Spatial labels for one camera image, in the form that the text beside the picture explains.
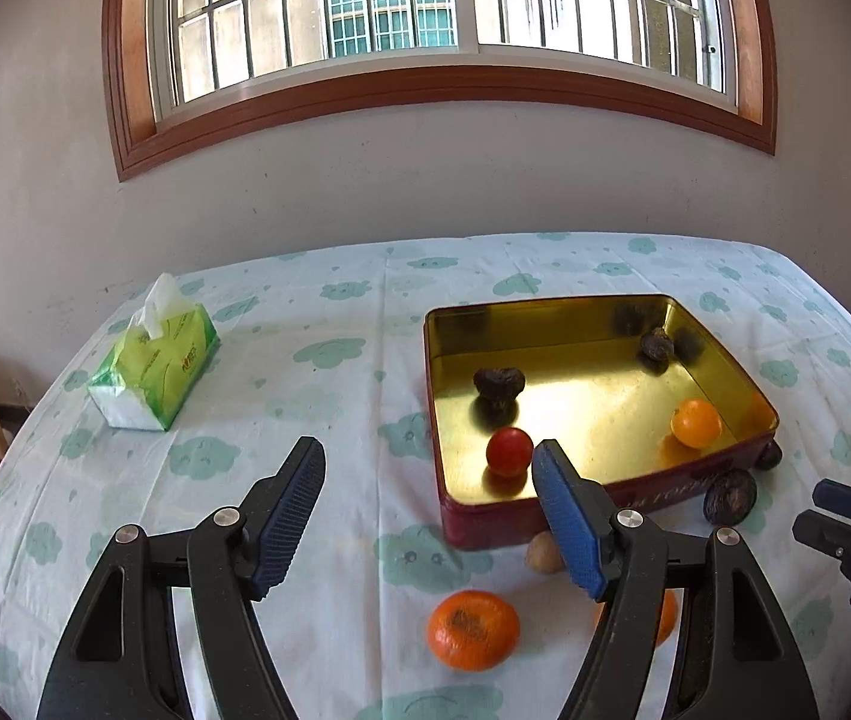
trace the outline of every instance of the tissue box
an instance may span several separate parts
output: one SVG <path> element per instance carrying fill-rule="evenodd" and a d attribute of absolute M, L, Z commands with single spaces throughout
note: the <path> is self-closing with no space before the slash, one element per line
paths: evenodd
<path fill-rule="evenodd" d="M 168 430 L 219 343 L 202 305 L 160 325 L 161 337 L 152 338 L 133 319 L 88 382 L 112 427 Z"/>

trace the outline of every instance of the wooden window frame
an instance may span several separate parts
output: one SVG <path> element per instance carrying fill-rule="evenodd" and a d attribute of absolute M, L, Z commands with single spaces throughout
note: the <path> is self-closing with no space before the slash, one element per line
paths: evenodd
<path fill-rule="evenodd" d="M 635 81 L 489 64 L 370 71 L 306 81 L 159 127 L 149 83 L 148 0 L 103 0 L 106 113 L 119 181 L 230 138 L 328 114 L 414 103 L 501 100 L 602 108 L 775 153 L 777 69 L 769 0 L 731 0 L 738 106 L 729 111 Z"/>

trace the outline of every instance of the blue gripper pad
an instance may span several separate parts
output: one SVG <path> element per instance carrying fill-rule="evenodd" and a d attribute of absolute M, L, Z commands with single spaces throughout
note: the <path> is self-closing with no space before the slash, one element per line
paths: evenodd
<path fill-rule="evenodd" d="M 274 484 L 281 475 L 280 470 L 273 477 Z M 259 536 L 258 568 L 251 577 L 251 584 L 262 596 L 285 580 L 325 480 L 326 455 L 320 446 L 302 458 L 285 490 L 281 490 L 278 504 Z"/>
<path fill-rule="evenodd" d="M 591 598 L 600 598 L 609 583 L 602 571 L 598 538 L 572 492 L 579 479 L 569 479 L 567 474 L 548 445 L 539 443 L 532 456 L 532 482 L 542 511 L 566 561 L 568 575 Z"/>
<path fill-rule="evenodd" d="M 822 479 L 812 490 L 812 500 L 819 509 L 851 519 L 851 487 L 847 485 Z"/>

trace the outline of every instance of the tablecloth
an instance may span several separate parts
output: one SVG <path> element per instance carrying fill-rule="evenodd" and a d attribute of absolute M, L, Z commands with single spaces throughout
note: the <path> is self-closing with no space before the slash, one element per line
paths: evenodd
<path fill-rule="evenodd" d="M 463 553 L 441 538 L 422 319 L 438 306 L 532 296 L 668 293 L 735 355 L 782 418 L 785 461 L 759 474 L 742 523 L 795 633 L 825 718 L 851 695 L 849 585 L 792 540 L 828 476 L 851 484 L 851 316 L 761 247 L 691 238 L 539 233 L 355 245 L 179 277 L 222 346 L 168 433 L 107 427 L 86 393 L 139 307 L 116 309 L 35 408 L 0 467 L 0 703 L 33 718 L 91 568 L 120 525 L 193 527 L 241 501 L 300 435 L 328 471 L 285 583 L 255 611 L 306 720 L 529 720 L 558 716 L 592 635 L 593 603 L 524 549 Z M 700 498 L 654 516 L 704 535 Z M 420 560 L 408 562 L 406 553 Z M 515 654 L 458 673 L 423 631 L 459 589 L 518 610 Z M 187 590 L 179 648 L 198 720 L 217 716 Z M 642 717 L 658 717 L 676 635 L 655 655 Z"/>

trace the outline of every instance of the metal tray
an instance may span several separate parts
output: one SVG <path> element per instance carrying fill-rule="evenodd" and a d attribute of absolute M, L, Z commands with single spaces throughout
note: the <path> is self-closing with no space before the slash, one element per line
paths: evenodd
<path fill-rule="evenodd" d="M 667 370 L 638 356 L 664 327 L 676 341 Z M 532 479 L 486 472 L 485 447 L 503 424 L 538 444 L 557 439 L 582 476 L 620 506 L 650 511 L 702 492 L 721 471 L 750 467 L 778 415 L 745 370 L 667 295 L 547 298 L 433 310 L 425 360 L 438 497 L 446 539 L 462 548 L 520 543 L 544 530 Z M 480 367 L 519 367 L 527 385 L 513 418 L 495 420 L 472 384 Z M 705 397 L 724 422 L 707 454 L 671 436 L 686 398 Z"/>

